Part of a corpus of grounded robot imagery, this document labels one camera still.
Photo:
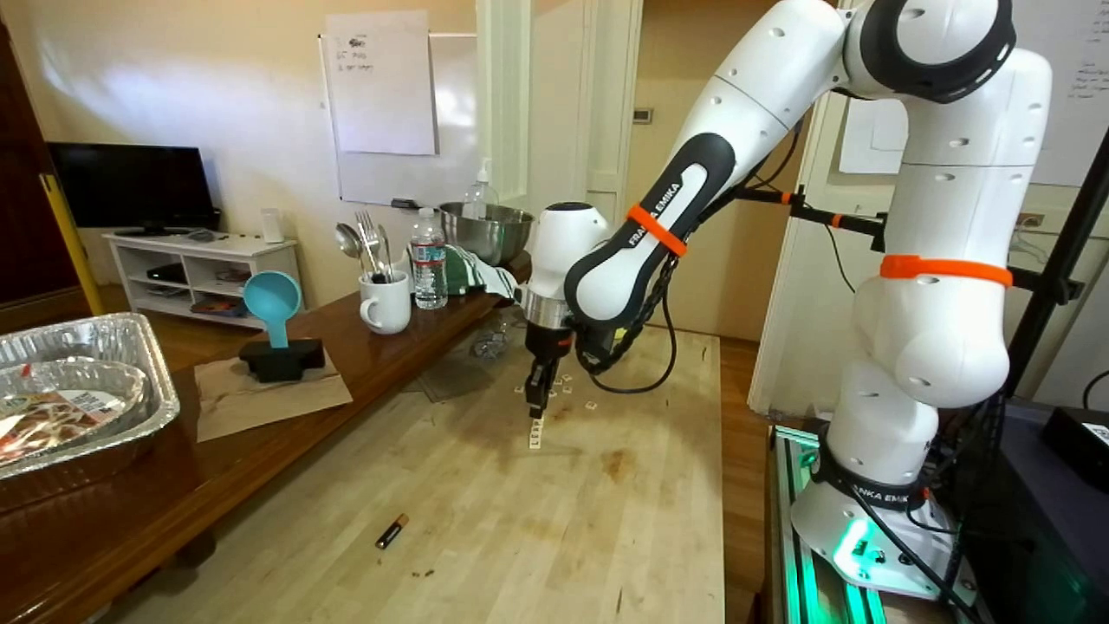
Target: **television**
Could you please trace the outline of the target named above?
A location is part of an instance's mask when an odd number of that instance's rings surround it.
[[[220,230],[194,147],[50,144],[50,154],[80,230],[136,236]]]

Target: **door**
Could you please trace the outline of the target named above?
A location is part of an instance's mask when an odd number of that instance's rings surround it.
[[[50,154],[0,22],[0,303],[77,286],[38,175]]]

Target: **white cabinet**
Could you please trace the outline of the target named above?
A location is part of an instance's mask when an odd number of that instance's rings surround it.
[[[300,277],[295,243],[189,236],[108,236],[132,308],[224,325],[259,322],[243,305],[243,286],[259,271]]]

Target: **mug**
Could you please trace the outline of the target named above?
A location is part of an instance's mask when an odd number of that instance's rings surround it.
[[[372,332],[391,338],[414,322],[414,296],[406,277],[365,273],[356,316]]]

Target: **black pole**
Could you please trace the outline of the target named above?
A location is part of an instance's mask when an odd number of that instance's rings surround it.
[[[1096,164],[1090,168],[1085,185],[1080,185],[1080,191],[1071,206],[1071,216],[1064,223],[1064,234],[1048,258],[1048,266],[1039,273],[1039,288],[1034,290],[1031,308],[1022,312],[1022,318],[1013,332],[1013,345],[1010,345],[1013,368],[1010,368],[1003,397],[1010,397],[1010,400],[1015,397],[1015,385],[1037,353],[1037,345],[1048,330],[1054,305],[1068,303],[1071,271],[1080,258],[1085,238],[1100,226],[1105,199],[1109,199],[1109,132],[1102,137],[1102,151],[1100,151]]]

